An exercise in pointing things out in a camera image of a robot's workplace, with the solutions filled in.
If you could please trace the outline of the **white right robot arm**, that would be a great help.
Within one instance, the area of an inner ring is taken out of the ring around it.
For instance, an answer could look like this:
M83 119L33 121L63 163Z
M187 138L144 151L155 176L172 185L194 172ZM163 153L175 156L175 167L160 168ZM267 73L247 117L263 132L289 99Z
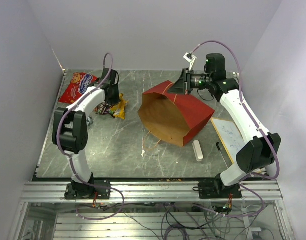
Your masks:
M236 162L215 178L213 192L217 197L224 198L231 192L232 185L257 169L277 162L281 138L277 133L270 133L259 121L246 102L237 80L226 76L222 54L207 54L204 73L201 74L193 70L197 59L193 53L186 53L184 59L189 62L189 67L182 70L168 93L188 95L193 89L207 89L230 114L245 142L236 155Z

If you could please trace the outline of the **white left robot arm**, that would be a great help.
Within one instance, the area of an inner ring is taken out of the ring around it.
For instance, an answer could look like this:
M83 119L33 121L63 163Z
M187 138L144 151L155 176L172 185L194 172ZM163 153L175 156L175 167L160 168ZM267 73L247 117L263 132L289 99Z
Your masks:
M109 68L104 68L102 76L94 81L85 76L77 88L82 91L81 96L68 107L59 107L54 112L52 143L66 157L71 180L78 184L77 193L84 199L90 198L95 191L85 155L87 119L98 105L120 102L118 83L119 74Z

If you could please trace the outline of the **yellow snack packet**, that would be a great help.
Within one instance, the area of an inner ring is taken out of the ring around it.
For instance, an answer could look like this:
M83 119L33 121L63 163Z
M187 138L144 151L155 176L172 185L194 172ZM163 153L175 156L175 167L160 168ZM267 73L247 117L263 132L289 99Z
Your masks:
M113 116L120 119L125 119L125 107L127 106L127 100L120 100L120 102L116 105L116 109L114 110Z

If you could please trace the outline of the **clear blue snack packet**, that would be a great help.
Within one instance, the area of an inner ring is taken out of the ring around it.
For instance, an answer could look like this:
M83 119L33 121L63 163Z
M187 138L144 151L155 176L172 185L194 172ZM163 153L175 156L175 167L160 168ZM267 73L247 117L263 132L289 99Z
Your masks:
M86 118L86 123L87 123L87 125L91 125L93 123L93 120L92 120L92 118L90 116L88 116Z

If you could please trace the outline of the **red cookie snack bag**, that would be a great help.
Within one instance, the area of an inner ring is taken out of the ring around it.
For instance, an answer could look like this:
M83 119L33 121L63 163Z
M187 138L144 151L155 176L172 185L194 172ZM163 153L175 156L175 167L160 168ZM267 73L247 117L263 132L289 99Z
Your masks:
M65 104L72 104L83 95L89 84L94 82L97 78L89 73L75 72L72 75L69 85L64 93L59 97L58 102Z

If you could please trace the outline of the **red paper bag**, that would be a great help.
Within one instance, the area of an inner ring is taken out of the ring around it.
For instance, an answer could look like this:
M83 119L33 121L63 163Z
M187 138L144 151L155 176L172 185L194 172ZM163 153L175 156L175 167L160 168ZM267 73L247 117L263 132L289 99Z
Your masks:
M192 95L168 93L173 85L164 81L143 92L138 116L159 141L183 147L207 125L215 110Z

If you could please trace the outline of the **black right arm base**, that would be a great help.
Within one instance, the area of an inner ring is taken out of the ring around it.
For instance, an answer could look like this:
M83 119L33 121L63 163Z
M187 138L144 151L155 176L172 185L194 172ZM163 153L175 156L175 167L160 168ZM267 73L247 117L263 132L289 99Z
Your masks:
M208 177L198 181L198 185L192 188L198 192L200 199L233 199L242 198L241 190L238 184L225 186L219 174L216 177Z

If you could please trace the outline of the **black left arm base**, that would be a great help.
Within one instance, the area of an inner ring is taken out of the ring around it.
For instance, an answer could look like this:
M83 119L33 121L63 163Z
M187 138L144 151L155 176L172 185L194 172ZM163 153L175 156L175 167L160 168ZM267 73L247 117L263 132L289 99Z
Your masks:
M91 181L96 187L89 186L83 183L71 181L67 184L64 199L66 200L88 200L99 199L108 200L110 197L110 184L105 180Z

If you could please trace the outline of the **gold foil snack packet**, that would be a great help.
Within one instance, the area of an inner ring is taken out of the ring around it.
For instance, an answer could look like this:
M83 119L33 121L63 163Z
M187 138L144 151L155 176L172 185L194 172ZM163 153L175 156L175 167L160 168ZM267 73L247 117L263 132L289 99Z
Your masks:
M127 102L124 100L124 95L122 93L120 93L119 94L119 102L114 105L116 107L115 114L120 114L121 112L123 112L126 104L127 104Z

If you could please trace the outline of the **purple M&M's packet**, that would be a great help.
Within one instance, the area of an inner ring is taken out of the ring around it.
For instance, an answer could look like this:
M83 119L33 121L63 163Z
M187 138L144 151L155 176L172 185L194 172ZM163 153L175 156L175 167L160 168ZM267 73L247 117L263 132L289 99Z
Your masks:
M110 105L106 103L101 103L94 108L94 112L98 115L108 115L110 113Z

